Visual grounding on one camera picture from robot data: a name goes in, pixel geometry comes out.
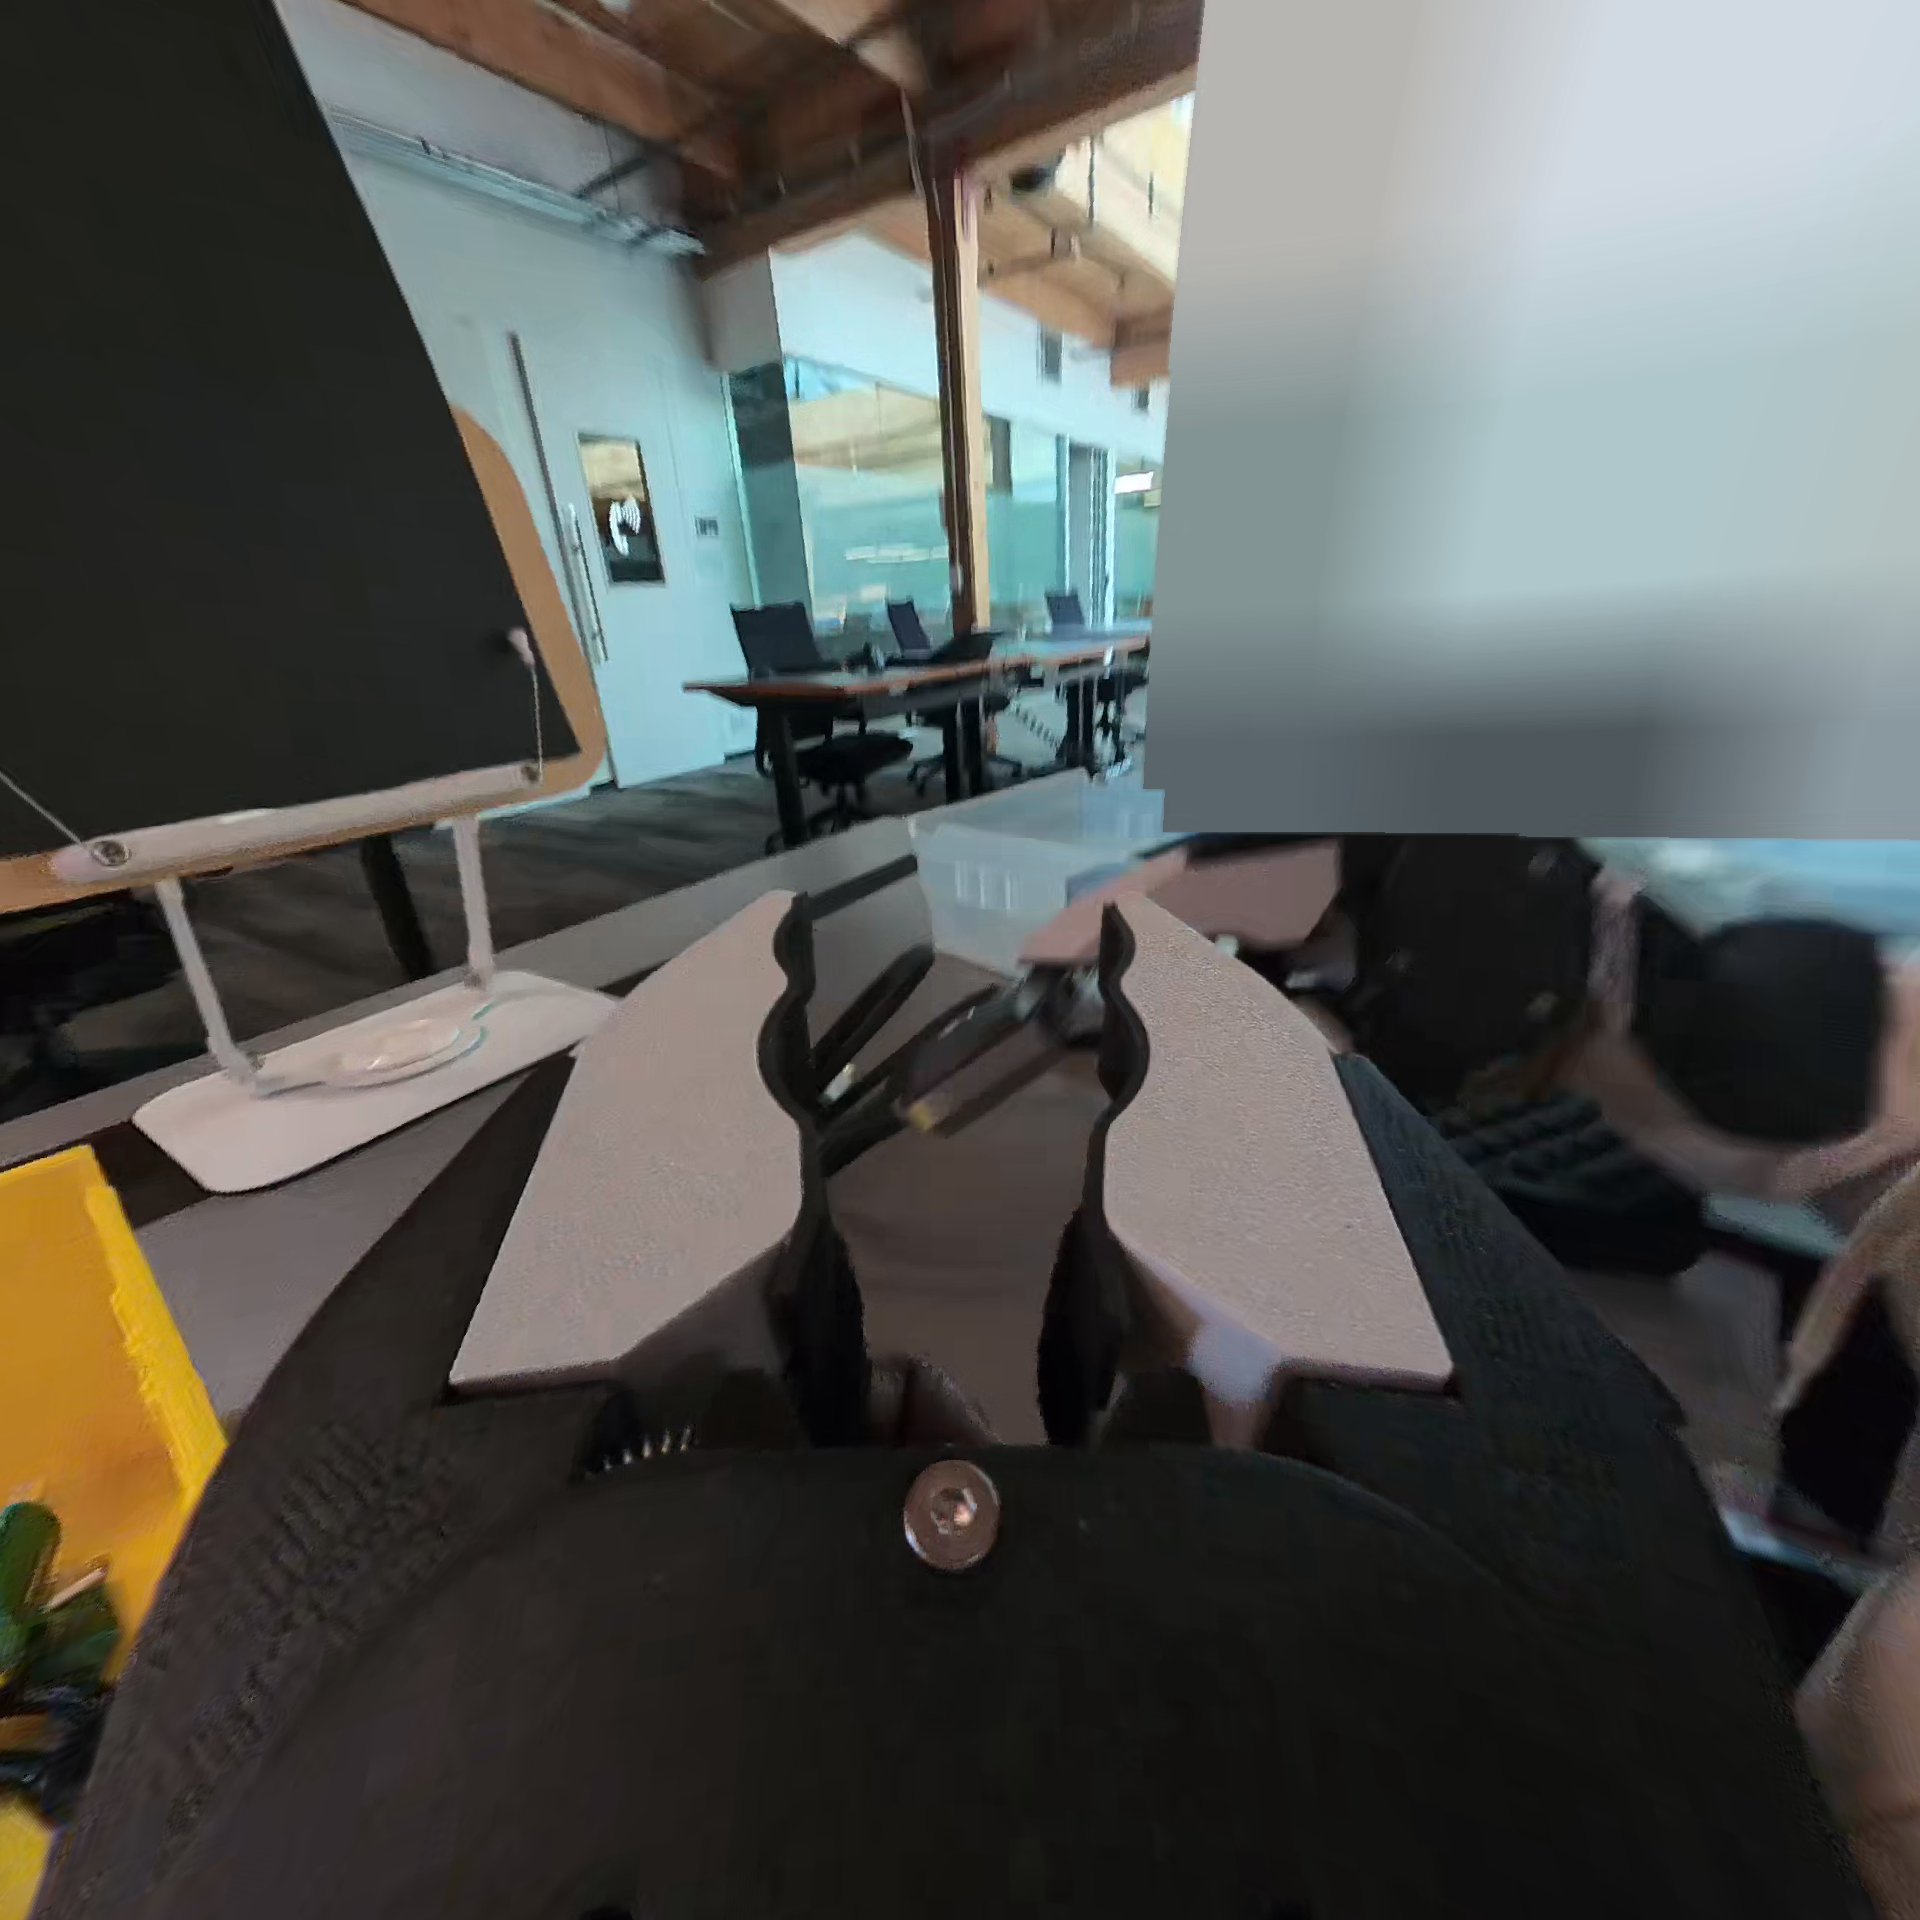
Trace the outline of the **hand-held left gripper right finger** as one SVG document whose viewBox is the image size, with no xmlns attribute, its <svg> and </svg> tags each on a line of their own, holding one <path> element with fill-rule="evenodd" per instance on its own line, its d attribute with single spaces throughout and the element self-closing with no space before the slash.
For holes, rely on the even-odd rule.
<svg viewBox="0 0 1920 1920">
<path fill-rule="evenodd" d="M 1046 1439 L 1096 1443 L 1148 1375 L 1182 1375 L 1216 1444 L 1265 1439 L 1294 1384 L 1452 1391 L 1324 1031 L 1145 896 L 1102 905 L 1096 982 L 1106 1105 L 1043 1310 Z"/>
</svg>

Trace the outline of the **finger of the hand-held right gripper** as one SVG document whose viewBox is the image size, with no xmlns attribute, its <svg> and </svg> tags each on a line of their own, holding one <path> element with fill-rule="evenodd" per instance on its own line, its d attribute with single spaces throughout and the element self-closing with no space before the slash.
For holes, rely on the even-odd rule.
<svg viewBox="0 0 1920 1920">
<path fill-rule="evenodd" d="M 1234 940 L 1256 951 L 1288 951 L 1312 942 L 1337 897 L 1334 840 L 1229 852 L 1194 843 L 1139 860 L 1080 888 L 1037 929 L 1025 935 L 1025 969 L 1070 969 L 1098 956 L 1105 909 L 1142 897 L 1195 933 Z"/>
</svg>

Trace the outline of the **wooden top office desk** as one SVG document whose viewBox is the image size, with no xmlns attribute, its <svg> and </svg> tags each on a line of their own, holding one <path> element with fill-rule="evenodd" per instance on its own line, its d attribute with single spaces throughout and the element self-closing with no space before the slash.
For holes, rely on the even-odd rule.
<svg viewBox="0 0 1920 1920">
<path fill-rule="evenodd" d="M 1068 748 L 1060 766 L 1092 766 L 1092 686 L 1145 657 L 1149 629 L 1090 629 L 1068 639 L 994 639 L 979 657 L 816 667 L 801 673 L 688 679 L 688 695 L 757 713 L 776 784 L 777 843 L 797 847 L 811 828 L 803 805 L 797 721 L 870 721 L 897 713 L 932 713 L 945 739 L 948 805 L 993 793 L 985 704 L 1028 687 L 1068 692 Z"/>
</svg>

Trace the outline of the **black office chair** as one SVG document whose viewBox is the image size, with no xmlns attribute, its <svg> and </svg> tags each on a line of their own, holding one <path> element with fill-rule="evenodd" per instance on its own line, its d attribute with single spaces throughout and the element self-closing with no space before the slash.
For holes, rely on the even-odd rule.
<svg viewBox="0 0 1920 1920">
<path fill-rule="evenodd" d="M 897 639 L 897 657 L 902 664 L 971 664 L 989 657 L 996 641 L 994 630 L 968 630 L 948 639 L 932 639 L 922 620 L 918 606 L 908 601 L 886 601 L 884 612 Z M 906 777 L 914 793 L 924 797 L 932 773 L 945 773 L 947 735 L 954 726 L 954 708 L 914 713 L 916 728 L 937 728 L 941 748 L 924 759 L 908 764 Z"/>
<path fill-rule="evenodd" d="M 806 679 L 829 669 L 803 603 L 731 608 L 731 620 L 752 681 Z M 825 805 L 804 821 L 804 838 L 870 821 L 870 780 L 906 767 L 914 750 L 908 733 L 870 726 L 865 716 L 856 718 L 853 731 L 836 731 L 836 721 L 819 710 L 788 721 L 788 744 L 796 785 L 813 784 L 825 793 Z"/>
</svg>

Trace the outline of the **clear plastic bin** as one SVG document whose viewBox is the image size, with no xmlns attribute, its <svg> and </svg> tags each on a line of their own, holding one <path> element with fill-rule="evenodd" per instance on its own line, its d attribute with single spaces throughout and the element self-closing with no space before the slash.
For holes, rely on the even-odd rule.
<svg viewBox="0 0 1920 1920">
<path fill-rule="evenodd" d="M 1164 843 L 1164 793 L 1139 774 L 1050 774 L 908 821 L 939 952 L 1013 975 L 1072 900 Z"/>
</svg>

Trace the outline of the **yellow plastic bin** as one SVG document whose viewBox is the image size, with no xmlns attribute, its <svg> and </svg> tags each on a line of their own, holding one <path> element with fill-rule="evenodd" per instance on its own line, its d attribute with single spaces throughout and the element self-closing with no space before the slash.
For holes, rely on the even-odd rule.
<svg viewBox="0 0 1920 1920">
<path fill-rule="evenodd" d="M 59 1743 L 29 1660 L 106 1704 L 224 1425 L 86 1148 L 3 1176 L 4 1769 Z"/>
</svg>

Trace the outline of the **grey desk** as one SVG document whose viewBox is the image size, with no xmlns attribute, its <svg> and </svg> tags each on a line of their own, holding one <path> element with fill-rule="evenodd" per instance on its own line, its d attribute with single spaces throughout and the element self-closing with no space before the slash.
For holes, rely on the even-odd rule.
<svg viewBox="0 0 1920 1920">
<path fill-rule="evenodd" d="M 813 935 L 809 1019 L 825 1031 L 929 936 L 922 887 L 870 870 L 908 830 L 862 828 L 841 851 L 752 862 L 664 896 L 616 903 L 590 876 L 547 878 L 486 852 L 502 958 L 625 993 L 771 887 L 851 887 Z M 376 929 L 349 852 L 300 854 L 186 887 L 235 1038 L 269 1048 L 402 1001 L 417 982 Z M 234 1421 L 280 1355 L 418 1191 L 493 1110 L 491 1087 L 291 1183 L 205 1196 L 136 1126 L 152 1093 L 208 1068 L 202 1019 L 149 897 L 4 919 L 4 1165 L 89 1145 L 171 1307 L 218 1412 Z M 956 1136 L 901 1132 L 832 1182 L 870 1343 L 914 1353 L 979 1404 L 1002 1439 L 1040 1439 L 1043 1295 L 1099 1116 L 1096 1051 L 1068 1051 Z M 1805 1649 L 1916 1537 L 1913 1379 L 1882 1307 L 1786 1425 L 1769 1400 L 1784 1336 L 1817 1270 L 1817 1220 L 1702 1206 L 1707 1252 L 1672 1280 L 1568 1276 L 1684 1414 L 1684 1439 L 1760 1580 Z"/>
</svg>

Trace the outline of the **black foam pad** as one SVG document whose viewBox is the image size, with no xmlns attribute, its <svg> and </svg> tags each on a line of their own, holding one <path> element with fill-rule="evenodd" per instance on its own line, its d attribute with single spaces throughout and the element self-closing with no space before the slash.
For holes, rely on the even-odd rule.
<svg viewBox="0 0 1920 1920">
<path fill-rule="evenodd" d="M 1485 1100 L 1429 1121 L 1566 1269 L 1672 1280 L 1707 1252 L 1696 1191 L 1579 1095 Z"/>
</svg>

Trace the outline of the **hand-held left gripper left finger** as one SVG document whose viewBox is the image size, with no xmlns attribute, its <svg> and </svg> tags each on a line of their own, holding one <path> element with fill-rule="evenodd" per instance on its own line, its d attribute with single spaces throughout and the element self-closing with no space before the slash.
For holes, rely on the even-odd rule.
<svg viewBox="0 0 1920 1920">
<path fill-rule="evenodd" d="M 769 1375 L 851 1444 L 870 1358 L 813 1110 L 811 924 L 776 888 L 579 1044 L 465 1341 L 459 1393 L 601 1383 L 646 1433 Z"/>
</svg>

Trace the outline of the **black flat board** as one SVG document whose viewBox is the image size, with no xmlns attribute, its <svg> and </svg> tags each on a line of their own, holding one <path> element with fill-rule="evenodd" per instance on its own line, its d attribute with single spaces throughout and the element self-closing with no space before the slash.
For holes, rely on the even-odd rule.
<svg viewBox="0 0 1920 1920">
<path fill-rule="evenodd" d="M 275 5 L 3 6 L 4 856 L 579 744 Z"/>
</svg>

